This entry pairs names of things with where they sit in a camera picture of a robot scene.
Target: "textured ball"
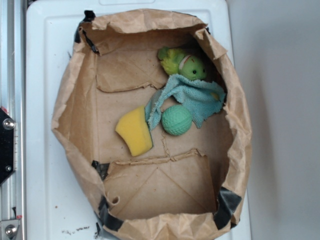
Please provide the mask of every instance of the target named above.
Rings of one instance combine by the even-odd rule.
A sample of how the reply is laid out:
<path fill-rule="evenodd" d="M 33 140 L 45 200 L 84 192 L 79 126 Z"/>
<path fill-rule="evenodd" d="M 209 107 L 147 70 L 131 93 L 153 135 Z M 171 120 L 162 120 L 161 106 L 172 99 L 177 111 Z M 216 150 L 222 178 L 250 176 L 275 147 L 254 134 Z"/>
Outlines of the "textured ball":
<path fill-rule="evenodd" d="M 179 136 L 190 129 L 192 116 L 184 106 L 173 105 L 164 111 L 161 122 L 164 130 L 168 134 Z"/>

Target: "microfiber cloth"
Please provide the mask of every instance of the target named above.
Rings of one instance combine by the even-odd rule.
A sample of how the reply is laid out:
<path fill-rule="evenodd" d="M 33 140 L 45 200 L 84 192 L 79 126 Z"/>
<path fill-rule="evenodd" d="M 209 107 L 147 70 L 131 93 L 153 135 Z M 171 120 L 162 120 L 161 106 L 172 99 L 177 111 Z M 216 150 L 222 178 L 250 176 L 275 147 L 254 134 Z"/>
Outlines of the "microfiber cloth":
<path fill-rule="evenodd" d="M 192 121 L 199 129 L 204 120 L 220 112 L 226 94 L 216 82 L 190 81 L 180 74 L 170 75 L 165 87 L 156 91 L 145 107 L 145 120 L 150 131 L 160 122 L 162 114 L 160 108 L 171 96 L 190 111 Z"/>

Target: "white container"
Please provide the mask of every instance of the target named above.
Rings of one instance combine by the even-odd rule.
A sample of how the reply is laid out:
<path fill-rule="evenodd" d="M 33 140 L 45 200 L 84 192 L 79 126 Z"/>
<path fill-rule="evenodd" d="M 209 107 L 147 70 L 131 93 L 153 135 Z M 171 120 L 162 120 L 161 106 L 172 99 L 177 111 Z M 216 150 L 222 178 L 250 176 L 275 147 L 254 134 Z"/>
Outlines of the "white container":
<path fill-rule="evenodd" d="M 228 50 L 233 62 L 228 7 L 224 0 L 38 0 L 27 11 L 26 31 L 26 201 L 27 238 L 97 239 L 95 216 L 65 151 L 51 132 L 60 80 L 73 51 L 84 10 L 97 16 L 151 8 L 195 15 Z M 248 200 L 240 224 L 220 240 L 250 240 Z"/>

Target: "stuffed toy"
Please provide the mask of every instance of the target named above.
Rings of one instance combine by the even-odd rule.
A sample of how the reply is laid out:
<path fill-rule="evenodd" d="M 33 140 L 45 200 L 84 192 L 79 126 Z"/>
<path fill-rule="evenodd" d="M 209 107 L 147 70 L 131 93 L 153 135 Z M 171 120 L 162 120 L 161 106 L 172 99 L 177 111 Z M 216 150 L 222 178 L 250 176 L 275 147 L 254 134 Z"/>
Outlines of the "stuffed toy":
<path fill-rule="evenodd" d="M 187 54 L 181 48 L 165 46 L 159 50 L 158 58 L 168 75 L 180 74 L 191 81 L 204 80 L 207 77 L 202 60 L 194 55 Z"/>

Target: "brown paper bag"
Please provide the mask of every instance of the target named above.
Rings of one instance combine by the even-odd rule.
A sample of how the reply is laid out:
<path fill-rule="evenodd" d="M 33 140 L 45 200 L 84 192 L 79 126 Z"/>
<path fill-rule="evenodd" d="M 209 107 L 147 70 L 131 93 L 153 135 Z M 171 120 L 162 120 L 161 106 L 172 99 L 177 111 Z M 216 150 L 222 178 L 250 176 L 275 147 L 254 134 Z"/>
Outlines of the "brown paper bag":
<path fill-rule="evenodd" d="M 75 35 L 52 130 L 104 229 L 120 239 L 212 240 L 240 220 L 251 162 L 244 92 L 226 50 L 195 16 L 138 9 L 95 17 Z M 146 105 L 168 76 L 160 48 L 204 59 L 206 81 L 220 84 L 223 110 L 200 129 L 171 136 L 159 124 L 153 148 L 132 157 L 115 132 L 125 113 Z M 169 98 L 162 106 L 175 104 Z"/>

